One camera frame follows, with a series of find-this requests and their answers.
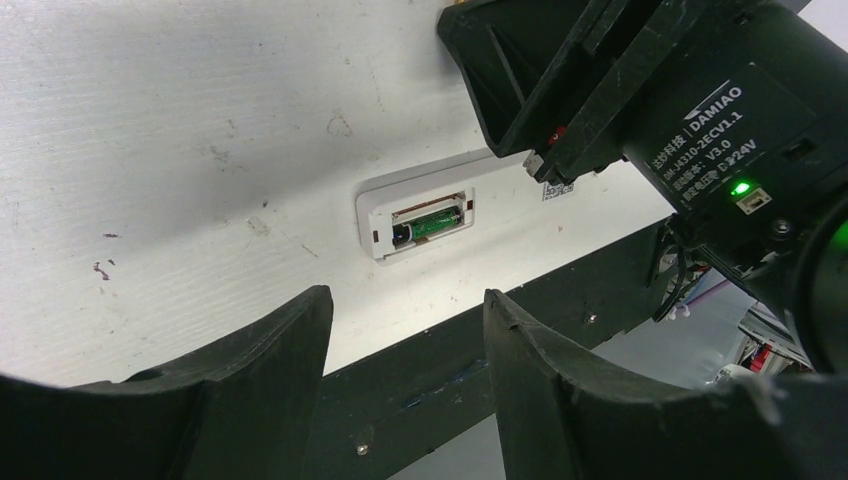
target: bolt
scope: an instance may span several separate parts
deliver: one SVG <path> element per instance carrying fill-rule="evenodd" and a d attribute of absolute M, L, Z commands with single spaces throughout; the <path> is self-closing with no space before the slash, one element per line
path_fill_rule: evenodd
<path fill-rule="evenodd" d="M 785 237 L 792 231 L 792 224 L 788 220 L 778 218 L 771 223 L 771 229 L 779 236 Z"/>

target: white tabletop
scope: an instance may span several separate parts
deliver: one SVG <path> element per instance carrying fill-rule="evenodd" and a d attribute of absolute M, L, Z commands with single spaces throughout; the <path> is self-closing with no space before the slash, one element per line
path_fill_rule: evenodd
<path fill-rule="evenodd" d="M 368 258 L 363 181 L 484 146 L 435 35 L 448 3 L 0 0 L 0 371 L 123 380 L 327 284 L 331 372 L 670 213 L 620 164 Z M 488 182 L 540 188 L 518 165 Z"/>

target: green led light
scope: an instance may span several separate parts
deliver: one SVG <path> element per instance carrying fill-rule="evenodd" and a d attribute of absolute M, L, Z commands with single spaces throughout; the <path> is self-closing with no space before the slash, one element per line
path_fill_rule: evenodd
<path fill-rule="evenodd" d="M 750 184 L 750 183 L 747 183 L 747 182 L 739 182 L 739 184 L 738 184 L 738 185 L 736 185 L 736 188 L 734 188 L 734 189 L 733 189 L 733 193 L 732 193 L 732 195 L 733 195 L 733 196 L 736 196 L 736 195 L 742 195 L 743 193 L 747 192 L 747 191 L 748 191 L 748 190 L 750 190 L 750 189 L 751 189 L 751 184 Z"/>

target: purple wire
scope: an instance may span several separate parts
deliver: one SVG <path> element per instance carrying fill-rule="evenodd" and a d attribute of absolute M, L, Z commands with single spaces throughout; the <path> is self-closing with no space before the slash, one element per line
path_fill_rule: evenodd
<path fill-rule="evenodd" d="M 718 282 L 717 284 L 713 285 L 712 287 L 710 287 L 706 292 L 698 295 L 697 298 L 695 298 L 694 300 L 689 302 L 687 305 L 689 306 L 689 308 L 692 308 L 692 307 L 698 305 L 699 303 L 703 302 L 704 300 L 710 298 L 711 296 L 715 295 L 716 292 L 718 292 L 719 290 L 721 290 L 722 288 L 724 288 L 728 285 L 730 285 L 730 280 L 724 279 L 724 280 Z"/>

